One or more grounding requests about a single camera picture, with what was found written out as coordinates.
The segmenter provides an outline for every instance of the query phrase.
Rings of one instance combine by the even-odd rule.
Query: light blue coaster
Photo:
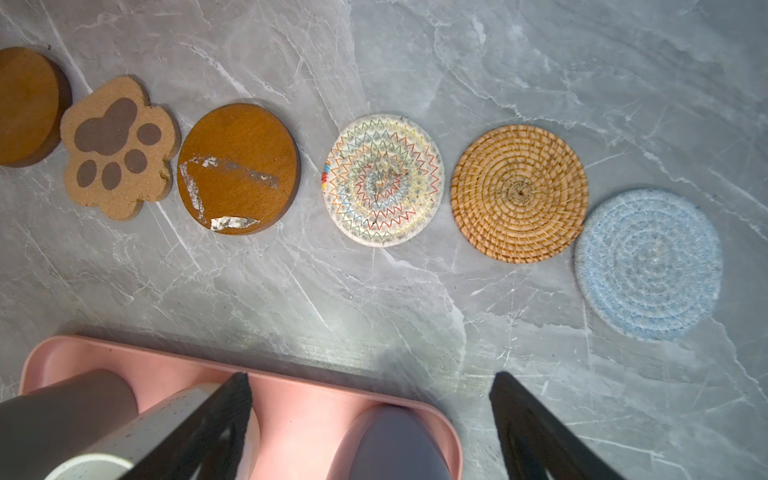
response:
[[[672,340],[713,312],[723,253],[698,207],[641,189],[594,209],[575,266],[584,298],[608,325],[638,339]]]

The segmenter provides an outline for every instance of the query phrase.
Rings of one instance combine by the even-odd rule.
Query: marble surface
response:
[[[183,134],[253,101],[294,133],[296,202],[249,237],[200,227],[178,192],[128,223],[75,206],[60,146],[0,170],[0,399],[56,333],[430,402],[468,480],[504,478],[487,391],[518,376],[627,478],[768,475],[768,30],[763,0],[0,0],[0,47],[63,65],[75,99],[134,74]],[[416,238],[356,244],[323,205],[339,129],[403,114],[452,174],[490,128],[529,122],[580,156],[591,206],[630,187],[700,205],[723,243],[715,314],[675,343],[614,332],[572,248],[484,257],[449,192]]]

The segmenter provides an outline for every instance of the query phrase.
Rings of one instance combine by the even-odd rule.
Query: paw print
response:
[[[143,201],[170,192],[167,162],[179,147],[178,127],[163,108],[149,105],[132,78],[115,78],[67,110],[61,137],[70,152],[65,185],[75,203],[130,220]]]

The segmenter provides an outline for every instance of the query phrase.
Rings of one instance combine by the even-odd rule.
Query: coaster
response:
[[[584,298],[608,325],[638,339],[672,340],[714,311],[723,254],[698,207],[643,189],[594,209],[575,266]]]
[[[0,50],[0,165],[27,167],[58,145],[59,121],[72,104],[61,69],[29,48]]]
[[[563,251],[581,232],[588,204],[576,154],[531,125],[507,125],[475,140],[451,183],[453,217],[469,243],[511,263]]]
[[[67,110],[61,138],[70,155],[64,184],[76,204],[130,220],[145,201],[170,192],[167,162],[179,148],[179,129],[131,77],[111,80]]]
[[[203,227],[227,235],[277,222],[299,190],[301,161],[285,125],[268,110],[230,104],[195,124],[179,154],[179,194]]]
[[[445,172],[437,145],[417,124],[370,115],[336,139],[323,171],[333,222],[369,247],[413,238],[435,216]]]

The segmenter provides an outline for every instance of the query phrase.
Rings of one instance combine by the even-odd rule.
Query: white coaster with zigzag stitching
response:
[[[395,115],[370,115],[348,125],[323,170],[333,222],[369,247],[390,247],[422,231],[440,206],[444,183],[435,143],[417,124]]]

